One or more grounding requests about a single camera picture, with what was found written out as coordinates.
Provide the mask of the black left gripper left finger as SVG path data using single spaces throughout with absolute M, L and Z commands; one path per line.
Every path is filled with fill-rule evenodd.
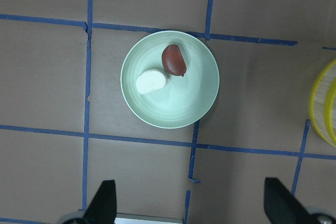
M 87 223 L 114 223 L 117 216 L 117 196 L 114 180 L 104 180 L 83 215 Z

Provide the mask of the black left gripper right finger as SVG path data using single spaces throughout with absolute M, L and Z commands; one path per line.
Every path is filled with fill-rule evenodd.
M 319 223 L 275 177 L 264 183 L 264 212 L 270 223 Z

